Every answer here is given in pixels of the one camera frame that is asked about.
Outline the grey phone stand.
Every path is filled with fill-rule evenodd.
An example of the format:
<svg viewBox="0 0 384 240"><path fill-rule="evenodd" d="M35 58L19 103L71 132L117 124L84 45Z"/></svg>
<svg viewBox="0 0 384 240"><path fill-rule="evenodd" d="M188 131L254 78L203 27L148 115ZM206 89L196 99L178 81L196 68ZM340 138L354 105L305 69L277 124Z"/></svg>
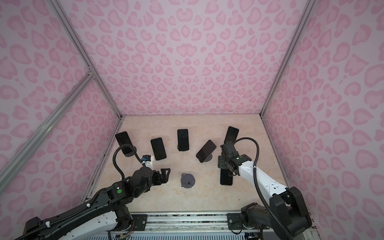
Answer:
<svg viewBox="0 0 384 240"><path fill-rule="evenodd" d="M181 177L181 187L190 189L196 184L195 177L192 174L183 173Z"/></svg>

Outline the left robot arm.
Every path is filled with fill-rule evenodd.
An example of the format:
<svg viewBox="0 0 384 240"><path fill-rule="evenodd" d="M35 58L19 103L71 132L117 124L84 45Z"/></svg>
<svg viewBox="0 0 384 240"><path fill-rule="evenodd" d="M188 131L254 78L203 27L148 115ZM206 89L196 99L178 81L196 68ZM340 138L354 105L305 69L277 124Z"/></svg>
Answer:
<svg viewBox="0 0 384 240"><path fill-rule="evenodd" d="M140 224L127 205L151 187L169 180L171 170L141 167L131 177L103 188L85 203L47 219L34 217L25 224L21 240L59 240L87 238L103 231L132 231Z"/></svg>

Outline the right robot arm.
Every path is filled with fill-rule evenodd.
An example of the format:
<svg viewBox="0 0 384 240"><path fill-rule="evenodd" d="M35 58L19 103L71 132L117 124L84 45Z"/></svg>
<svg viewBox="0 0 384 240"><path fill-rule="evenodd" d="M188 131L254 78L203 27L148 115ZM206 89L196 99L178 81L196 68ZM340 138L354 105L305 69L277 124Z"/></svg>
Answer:
<svg viewBox="0 0 384 240"><path fill-rule="evenodd" d="M232 142L221 146L219 167L249 181L256 188L261 203L241 209L240 224L244 228L271 228L281 240L292 240L312 227L307 205L301 191L280 184L258 167L259 153L252 160L240 155Z"/></svg>

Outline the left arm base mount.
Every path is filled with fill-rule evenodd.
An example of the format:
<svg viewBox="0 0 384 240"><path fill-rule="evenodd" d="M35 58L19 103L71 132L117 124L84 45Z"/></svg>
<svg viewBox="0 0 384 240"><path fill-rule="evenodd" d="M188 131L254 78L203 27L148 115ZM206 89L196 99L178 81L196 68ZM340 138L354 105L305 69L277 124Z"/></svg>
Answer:
<svg viewBox="0 0 384 240"><path fill-rule="evenodd" d="M126 215L121 221L121 231L144 231L146 228L148 215L146 214L134 214Z"/></svg>

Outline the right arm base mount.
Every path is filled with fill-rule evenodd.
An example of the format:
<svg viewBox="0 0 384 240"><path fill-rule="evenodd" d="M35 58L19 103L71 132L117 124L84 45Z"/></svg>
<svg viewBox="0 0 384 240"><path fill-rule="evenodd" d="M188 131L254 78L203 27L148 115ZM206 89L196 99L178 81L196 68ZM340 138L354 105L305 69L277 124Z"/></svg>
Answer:
<svg viewBox="0 0 384 240"><path fill-rule="evenodd" d="M239 232L242 231L258 231L261 229L261 224L256 224L255 226L246 227L245 222L242 220L240 213L228 213L226 214L228 229L230 231Z"/></svg>

